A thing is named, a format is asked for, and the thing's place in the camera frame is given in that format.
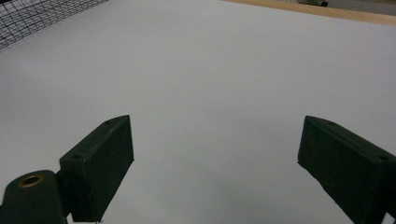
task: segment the white table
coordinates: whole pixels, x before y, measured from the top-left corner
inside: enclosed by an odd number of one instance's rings
[[[396,153],[395,36],[215,0],[111,0],[0,53],[0,189],[58,171],[129,114],[135,162],[104,223],[351,223],[297,164],[304,116]]]

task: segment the wooden board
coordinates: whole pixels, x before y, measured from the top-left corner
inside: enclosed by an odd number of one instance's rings
[[[396,17],[389,15],[344,10],[339,8],[314,7],[314,6],[307,6],[301,4],[278,2],[274,0],[223,0],[223,1],[247,4],[258,7],[278,8],[288,11],[297,11],[297,12],[303,12],[303,13],[319,15],[319,16],[327,16],[332,18],[340,18],[340,19],[353,20],[353,21],[366,21],[366,22],[396,26]]]

